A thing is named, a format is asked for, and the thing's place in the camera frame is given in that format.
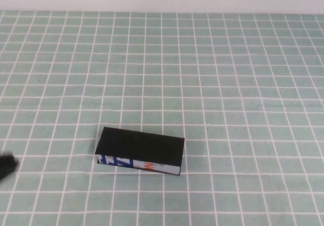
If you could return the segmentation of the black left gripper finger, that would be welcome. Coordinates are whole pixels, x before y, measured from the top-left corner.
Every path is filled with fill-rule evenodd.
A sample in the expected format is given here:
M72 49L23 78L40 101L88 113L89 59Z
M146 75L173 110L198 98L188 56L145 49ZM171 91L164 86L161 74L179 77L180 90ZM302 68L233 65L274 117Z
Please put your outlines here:
M1 181L16 171L19 161L15 159L15 167L1 167Z
M2 153L0 155L1 167L15 167L15 157L9 153Z

